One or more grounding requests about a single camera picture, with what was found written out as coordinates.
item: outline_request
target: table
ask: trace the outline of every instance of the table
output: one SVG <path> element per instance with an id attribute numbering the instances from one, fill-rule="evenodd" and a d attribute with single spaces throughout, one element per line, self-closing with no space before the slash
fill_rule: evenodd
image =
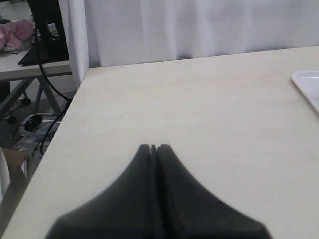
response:
<path id="1" fill-rule="evenodd" d="M 20 66 L 17 64 L 26 53 L 27 50 L 21 51 L 18 54 L 0 54 L 0 82 L 22 80 L 12 90 L 11 94 L 5 99 L 5 101 L 0 104 L 0 118 L 3 117 L 3 115 L 34 79 L 38 79 L 41 90 L 43 90 L 46 94 L 53 110 L 56 113 L 61 112 L 51 88 L 42 76 L 39 66 Z M 69 61 L 48 63 L 44 64 L 43 67 L 47 76 L 72 74 Z"/>
<path id="2" fill-rule="evenodd" d="M 2 239 L 43 239 L 142 143 L 277 239 L 319 237 L 319 117 L 291 82 L 319 47 L 90 69 Z"/>

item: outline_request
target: monitor stand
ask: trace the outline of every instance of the monitor stand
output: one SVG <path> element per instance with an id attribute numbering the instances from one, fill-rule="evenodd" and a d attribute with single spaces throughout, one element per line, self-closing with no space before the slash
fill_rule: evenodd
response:
<path id="1" fill-rule="evenodd" d="M 48 53 L 47 48 L 44 46 L 42 41 L 39 41 L 38 46 L 40 50 L 41 63 L 50 63 L 50 62 L 69 60 L 68 52 L 61 52 L 61 54 L 52 55 Z M 38 57 L 36 54 L 36 46 L 33 45 L 31 49 L 26 53 L 26 55 L 18 62 L 18 65 L 32 66 L 37 64 L 39 64 L 39 62 L 38 62 Z"/>

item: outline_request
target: desk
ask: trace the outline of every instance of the desk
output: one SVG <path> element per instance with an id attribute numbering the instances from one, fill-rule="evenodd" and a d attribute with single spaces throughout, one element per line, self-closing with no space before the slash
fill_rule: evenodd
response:
<path id="1" fill-rule="evenodd" d="M 319 47 L 90 69 L 2 239 L 43 239 L 142 143 L 276 239 L 319 238 L 319 117 L 291 82 Z"/>
<path id="2" fill-rule="evenodd" d="M 0 54 L 0 82 L 22 80 L 18 86 L 12 90 L 10 96 L 8 96 L 7 99 L 0 104 L 0 118 L 7 112 L 11 105 L 36 78 L 40 82 L 40 85 L 54 111 L 60 112 L 60 107 L 56 102 L 49 85 L 44 80 L 39 66 L 18 65 L 18 62 L 26 53 L 27 51 L 21 51 L 18 54 Z M 47 76 L 72 74 L 69 61 L 44 64 L 43 68 Z"/>

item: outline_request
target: floor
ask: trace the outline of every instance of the floor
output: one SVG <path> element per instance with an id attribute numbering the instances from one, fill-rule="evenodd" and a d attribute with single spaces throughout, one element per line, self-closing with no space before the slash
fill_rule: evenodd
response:
<path id="1" fill-rule="evenodd" d="M 0 2 L 0 16 L 3 19 L 9 19 L 11 21 L 30 18 L 31 11 L 26 1 L 15 0 L 13 3 L 10 1 Z M 67 97 L 73 97 L 76 93 L 76 87 L 73 81 L 72 75 L 69 76 L 59 76 L 49 78 L 52 84 L 61 93 L 65 94 Z M 11 90 L 19 83 L 19 81 L 11 82 Z M 18 143 L 13 141 L 12 135 L 14 130 L 20 125 L 20 123 L 32 113 L 34 101 L 36 99 L 37 90 L 39 83 L 33 81 L 32 84 L 26 90 L 28 97 L 31 99 L 32 103 L 29 106 L 21 107 L 17 105 L 18 109 L 14 111 L 14 115 L 17 118 L 15 124 L 7 124 L 5 120 L 0 119 L 0 147 L 13 148 L 17 150 L 32 151 L 36 145 L 36 142 L 30 142 L 29 139 L 23 138 Z M 65 100 L 60 96 L 56 97 L 59 105 L 63 109 L 65 106 Z M 45 95 L 42 94 L 41 102 L 39 106 L 39 113 L 52 112 L 52 109 L 46 99 Z"/>

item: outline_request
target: white desk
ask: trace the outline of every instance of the white desk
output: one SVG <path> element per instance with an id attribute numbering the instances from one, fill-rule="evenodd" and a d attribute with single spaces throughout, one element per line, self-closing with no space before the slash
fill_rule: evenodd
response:
<path id="1" fill-rule="evenodd" d="M 11 92 L 11 95 L 0 104 L 0 118 L 7 112 L 11 105 L 17 100 L 22 92 L 37 78 L 55 112 L 60 112 L 60 107 L 49 87 L 43 79 L 38 65 L 21 66 L 18 62 L 23 58 L 27 51 L 18 54 L 0 54 L 0 82 L 22 80 L 19 85 Z M 43 68 L 47 76 L 59 76 L 72 74 L 69 61 L 61 61 L 44 64 Z"/>
<path id="2" fill-rule="evenodd" d="M 2 239 L 43 239 L 107 188 L 139 144 L 276 239 L 319 238 L 319 117 L 291 82 L 319 47 L 90 69 Z"/>

